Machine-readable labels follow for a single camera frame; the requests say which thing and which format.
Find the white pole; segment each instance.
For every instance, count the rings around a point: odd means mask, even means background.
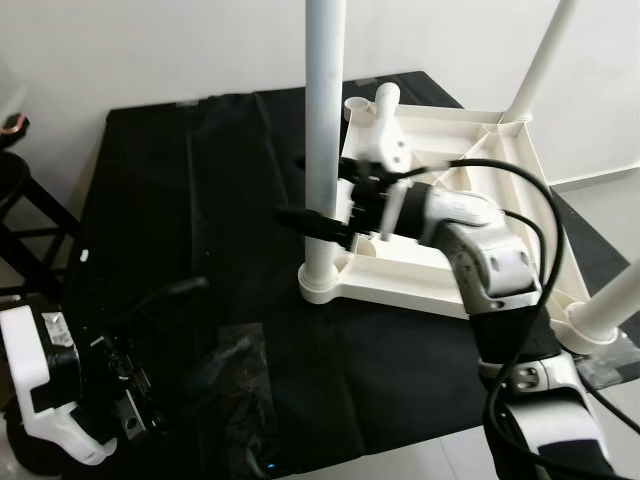
[[[533,98],[540,88],[544,75],[549,70],[553,56],[567,30],[571,15],[575,11],[576,3],[577,0],[560,0],[516,98],[504,113],[502,123],[531,118]]]
[[[584,336],[604,341],[638,310],[640,260],[636,260],[591,300],[572,311],[571,323]]]
[[[306,207],[333,218],[336,211],[346,0],[306,2]],[[323,290],[337,275],[335,246],[307,238],[300,281]]]

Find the black tablecloth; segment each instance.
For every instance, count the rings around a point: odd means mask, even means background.
[[[401,103],[459,107],[422,72],[346,82],[343,95],[373,98],[386,81],[400,86]],[[292,471],[479,425],[484,390],[466,321],[299,296],[303,238],[272,213],[303,205],[304,173],[294,166],[303,155],[303,89],[112,111],[66,279],[64,308],[79,340],[144,294],[202,274],[210,295],[147,345],[154,388],[170,391],[220,326],[262,322]],[[626,262],[559,202],[593,293]],[[628,324],[636,341],[638,324]],[[210,476],[225,461],[210,413],[135,454],[123,449],[93,475]]]

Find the black cable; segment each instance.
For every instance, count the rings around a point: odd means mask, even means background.
[[[539,278],[540,278],[540,285],[542,285],[544,283],[545,268],[546,268],[546,265],[547,265],[547,245],[546,245],[546,241],[545,241],[545,237],[544,237],[544,232],[530,218],[523,217],[519,213],[512,212],[510,210],[503,210],[503,212],[507,217],[514,218],[514,219],[518,220],[519,222],[522,222],[525,225],[527,225],[538,236],[538,243],[540,244]]]
[[[634,422],[629,417],[627,417],[615,405],[613,405],[609,400],[607,400],[598,390],[596,390],[596,387],[594,387],[593,384],[589,382],[584,377],[584,375],[582,375],[582,372],[580,372],[580,370],[578,370],[578,376],[580,377],[580,381],[582,382],[582,385],[584,385],[584,388],[587,390],[587,392],[593,395],[593,397],[596,400],[598,400],[604,408],[606,408],[611,413],[613,413],[616,417],[618,417],[618,419],[621,422],[625,423],[631,430],[633,430],[638,435],[640,435],[640,425],[638,425],[636,422]]]
[[[516,443],[513,441],[513,439],[511,439],[501,428],[500,425],[498,424],[498,420],[496,418],[496,403],[497,403],[497,399],[498,399],[498,394],[500,392],[500,389],[502,388],[502,384],[506,381],[506,379],[509,377],[509,374],[511,373],[511,370],[513,370],[513,368],[515,367],[515,365],[518,363],[518,359],[527,343],[527,340],[531,334],[533,325],[536,322],[536,318],[537,318],[537,313],[544,308],[544,306],[547,303],[547,300],[549,299],[549,297],[551,296],[551,292],[553,291],[553,286],[556,283],[556,280],[558,279],[558,276],[560,274],[560,267],[562,265],[562,256],[564,254],[564,246],[565,246],[565,238],[564,238],[564,229],[562,227],[562,219],[560,218],[560,212],[558,210],[558,207],[556,206],[553,197],[551,196],[550,191],[548,190],[548,188],[546,187],[546,185],[544,185],[540,180],[538,180],[535,176],[533,176],[531,173],[527,172],[526,170],[517,167],[516,165],[512,165],[510,163],[506,163],[506,162],[501,162],[498,160],[489,160],[489,159],[465,159],[465,160],[454,160],[449,162],[449,165],[452,168],[456,168],[456,167],[490,167],[490,168],[497,168],[499,170],[505,170],[507,172],[511,172],[514,173],[518,176],[520,176],[521,178],[525,179],[527,182],[529,182],[530,184],[532,184],[541,194],[542,196],[545,198],[545,200],[547,201],[547,203],[549,204],[549,208],[551,208],[551,211],[553,213],[553,218],[555,221],[555,228],[556,228],[556,232],[557,232],[557,246],[556,246],[556,253],[555,253],[555,257],[553,259],[553,265],[551,266],[551,272],[549,274],[549,279],[547,280],[546,284],[544,285],[544,287],[542,287],[542,293],[540,295],[540,298],[538,300],[538,303],[536,304],[536,308],[534,309],[533,312],[533,317],[531,319],[531,322],[529,324],[529,326],[526,329],[525,335],[520,343],[520,345],[518,345],[518,347],[516,348],[516,351],[513,355],[513,358],[511,358],[510,361],[508,361],[507,363],[505,363],[502,368],[500,369],[500,371],[498,372],[498,376],[495,378],[493,384],[491,385],[491,388],[489,390],[489,393],[487,395],[487,400],[485,402],[485,415],[488,417],[489,420],[489,426],[495,430],[495,432],[498,434],[498,436],[500,437],[500,439],[506,444],[508,445],[512,450],[515,450],[516,452],[518,452],[521,456],[528,458],[529,460],[531,460],[533,463],[540,465],[541,467],[544,467],[546,469],[552,470],[552,471],[556,471],[556,472],[560,472],[560,473],[564,473],[567,474],[571,477],[577,477],[579,476],[580,478],[592,478],[592,479],[603,479],[603,480],[621,480],[623,479],[623,477],[618,477],[615,475],[607,475],[607,474],[600,474],[600,473],[593,473],[593,472],[588,472],[586,470],[581,470],[575,467],[570,467],[567,466],[563,463],[559,463],[559,462],[555,462],[553,460],[549,460],[548,458],[544,458],[540,455],[537,455],[533,452],[531,452],[530,450],[522,447],[520,444]]]

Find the white wall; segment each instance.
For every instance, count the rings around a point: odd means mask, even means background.
[[[551,180],[638,159],[638,0],[580,0],[531,126]],[[513,98],[556,0],[348,0],[347,78],[420,69],[469,108]],[[29,88],[19,147],[78,211],[113,107],[304,83],[303,0],[0,0]]]

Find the floor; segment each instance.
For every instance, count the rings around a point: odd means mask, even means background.
[[[640,172],[562,196],[628,260],[640,258]],[[640,380],[608,388],[604,395],[640,423]],[[640,437],[594,399],[592,402],[617,474],[640,479]],[[493,480],[498,477],[479,427],[289,478]]]

